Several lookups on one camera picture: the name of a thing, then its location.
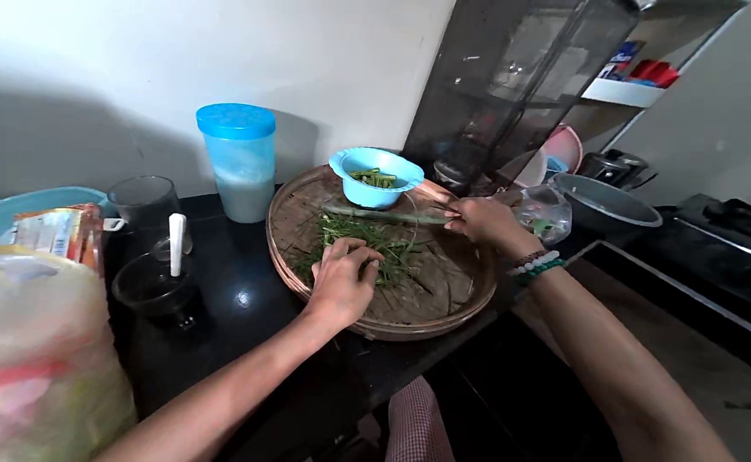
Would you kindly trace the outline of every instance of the right hand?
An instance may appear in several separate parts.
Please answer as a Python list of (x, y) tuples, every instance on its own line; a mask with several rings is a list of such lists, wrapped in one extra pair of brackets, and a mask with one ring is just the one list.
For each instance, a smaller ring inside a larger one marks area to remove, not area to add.
[(452, 221), (444, 225), (473, 241), (492, 244), (514, 259), (544, 248), (538, 237), (518, 223), (513, 210), (490, 197), (469, 197), (447, 204), (455, 212), (444, 212)]

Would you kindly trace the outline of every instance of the woven bamboo tray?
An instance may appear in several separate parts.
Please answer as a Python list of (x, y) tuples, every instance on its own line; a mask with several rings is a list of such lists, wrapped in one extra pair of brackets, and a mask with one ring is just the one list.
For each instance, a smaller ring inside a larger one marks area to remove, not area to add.
[[(402, 214), (441, 215), (440, 210), (433, 209), (430, 205), (435, 204), (436, 201), (446, 203), (454, 199), (455, 197), (442, 187), (425, 180), (415, 189), (402, 194), (399, 201), (388, 211)], [(302, 241), (307, 239), (311, 242), (310, 233), (318, 230), (317, 224), (321, 213), (318, 205), (324, 202), (351, 205), (343, 197), (341, 179), (327, 165), (310, 169), (281, 187), (270, 203), (267, 217), (267, 243), (273, 264), (287, 286), (305, 302), (310, 299), (310, 287), (293, 273), (288, 265), (286, 254), (299, 250), (291, 248), (298, 244), (299, 238)], [(441, 268), (449, 268), (449, 273), (445, 276), (448, 281), (444, 282), (447, 290), (452, 290), (452, 293), (457, 290), (451, 289), (449, 278), (455, 277), (459, 280), (466, 278), (469, 281), (469, 289), (465, 292), (462, 285), (460, 290), (464, 300), (458, 303), (452, 299), (448, 300), (447, 311), (443, 313), (444, 315), (431, 320), (395, 322), (379, 319), (373, 315), (371, 309), (368, 309), (364, 317), (350, 326), (351, 331), (364, 335), (368, 339), (382, 341), (429, 339), (462, 325), (490, 301), (495, 291), (496, 268), (494, 251), (490, 247), (475, 246), (466, 238), (443, 230), (441, 225), (421, 225), (415, 231), (419, 235), (432, 236), (433, 239), (428, 241), (430, 243), (428, 245), (435, 246), (437, 249), (437, 252), (430, 252), (435, 253), (433, 257), (425, 256), (425, 262), (422, 262), (419, 267), (420, 272), (427, 273), (428, 277), (433, 277), (435, 281), (438, 281), (437, 283), (433, 281), (433, 284), (442, 284)], [(391, 292), (394, 290), (382, 290), (377, 287), (370, 308), (374, 307), (373, 303), (389, 301), (388, 293)], [(417, 293), (424, 296), (419, 297), (419, 300), (429, 299), (420, 290), (417, 290)], [(423, 301), (414, 300), (412, 293), (405, 294), (401, 300), (397, 299), (392, 293), (393, 302), (398, 301), (399, 304), (409, 305), (415, 303), (412, 306), (418, 306), (422, 310), (424, 308)]]

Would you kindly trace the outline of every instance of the stove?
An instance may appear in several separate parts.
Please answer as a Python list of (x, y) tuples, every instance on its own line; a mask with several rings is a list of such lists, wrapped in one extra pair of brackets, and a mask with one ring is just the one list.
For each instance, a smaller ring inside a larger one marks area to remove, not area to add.
[(625, 250), (751, 325), (751, 205), (699, 194), (659, 211), (663, 226)]

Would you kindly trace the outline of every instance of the black table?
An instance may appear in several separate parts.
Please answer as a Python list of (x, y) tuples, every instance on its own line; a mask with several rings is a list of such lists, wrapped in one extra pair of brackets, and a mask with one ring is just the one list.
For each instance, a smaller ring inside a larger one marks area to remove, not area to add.
[[(273, 267), (264, 223), (230, 221), (218, 195), (182, 199), (182, 206), (201, 289), (192, 307), (196, 326), (160, 331), (108, 297), (116, 348), (140, 418), (267, 340), (304, 307)], [(567, 258), (593, 240), (574, 232), (559, 250)], [(104, 255), (109, 281), (139, 253), (133, 241), (126, 235), (109, 240)], [(260, 405), (219, 459), (304, 460), (509, 310), (517, 292), (502, 276), (487, 307), (455, 331), (427, 341), (368, 341), (341, 332)]]

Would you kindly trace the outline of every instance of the checkered cloth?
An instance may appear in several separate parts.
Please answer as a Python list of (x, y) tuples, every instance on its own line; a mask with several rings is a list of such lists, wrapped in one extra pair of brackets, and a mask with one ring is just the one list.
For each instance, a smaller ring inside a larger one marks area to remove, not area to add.
[(418, 377), (390, 398), (386, 462), (453, 462), (435, 393)]

